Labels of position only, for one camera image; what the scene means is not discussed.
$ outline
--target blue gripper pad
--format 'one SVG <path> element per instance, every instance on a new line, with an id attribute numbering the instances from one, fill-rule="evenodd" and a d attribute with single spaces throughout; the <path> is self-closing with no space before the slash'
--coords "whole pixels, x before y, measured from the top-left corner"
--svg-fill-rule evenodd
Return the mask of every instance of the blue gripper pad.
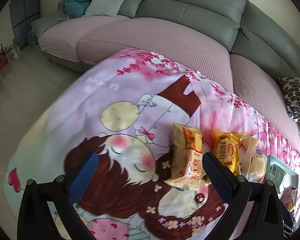
<path id="1" fill-rule="evenodd" d="M 211 180 L 223 203 L 231 204 L 234 195 L 235 176 L 228 167 L 223 166 L 212 153 L 202 157 L 202 167 Z"/>
<path id="2" fill-rule="evenodd" d="M 68 179 L 68 201 L 71 205 L 78 203 L 86 191 L 99 164 L 98 154 L 88 153 L 84 161 L 71 169 Z"/>

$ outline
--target red heart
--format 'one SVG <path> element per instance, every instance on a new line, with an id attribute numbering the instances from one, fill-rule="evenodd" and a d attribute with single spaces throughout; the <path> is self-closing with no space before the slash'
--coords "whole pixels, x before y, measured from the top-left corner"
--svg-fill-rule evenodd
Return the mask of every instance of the red heart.
<path id="1" fill-rule="evenodd" d="M 8 177 L 8 182 L 10 186 L 13 186 L 15 192 L 19 192 L 21 190 L 20 181 L 17 176 L 17 168 L 13 169 Z"/>

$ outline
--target clothes pile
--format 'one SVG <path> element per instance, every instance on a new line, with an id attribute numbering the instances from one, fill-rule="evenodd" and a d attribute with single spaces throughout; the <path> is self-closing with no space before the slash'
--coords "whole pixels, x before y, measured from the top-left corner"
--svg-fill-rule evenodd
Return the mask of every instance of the clothes pile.
<path id="1" fill-rule="evenodd" d="M 92 0 L 62 0 L 58 9 L 65 8 L 68 19 L 79 18 L 84 15 Z"/>

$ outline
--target patterned pillow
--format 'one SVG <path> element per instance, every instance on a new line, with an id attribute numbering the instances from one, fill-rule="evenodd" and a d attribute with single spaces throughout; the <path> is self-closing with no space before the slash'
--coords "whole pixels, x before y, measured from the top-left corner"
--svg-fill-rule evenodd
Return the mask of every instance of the patterned pillow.
<path id="1" fill-rule="evenodd" d="M 288 116 L 296 122 L 300 122 L 300 78 L 279 78 L 286 99 Z"/>

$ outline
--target snack bag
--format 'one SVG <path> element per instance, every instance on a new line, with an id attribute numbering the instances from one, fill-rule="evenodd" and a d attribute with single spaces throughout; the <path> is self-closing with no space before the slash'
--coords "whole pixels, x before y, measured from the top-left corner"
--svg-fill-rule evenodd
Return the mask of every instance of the snack bag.
<path id="1" fill-rule="evenodd" d="M 256 149 L 255 144 L 250 141 L 244 161 L 241 165 L 241 174 L 249 182 L 259 182 L 266 174 L 267 157 Z"/>
<path id="2" fill-rule="evenodd" d="M 171 178 L 165 183 L 173 187 L 198 191 L 202 183 L 202 135 L 196 128 L 173 123 L 173 159 Z"/>
<path id="3" fill-rule="evenodd" d="M 288 211 L 294 209 L 294 193 L 291 186 L 284 189 L 280 200 Z"/>
<path id="4" fill-rule="evenodd" d="M 216 139 L 213 154 L 235 176 L 240 175 L 239 139 L 234 133 L 220 134 Z"/>

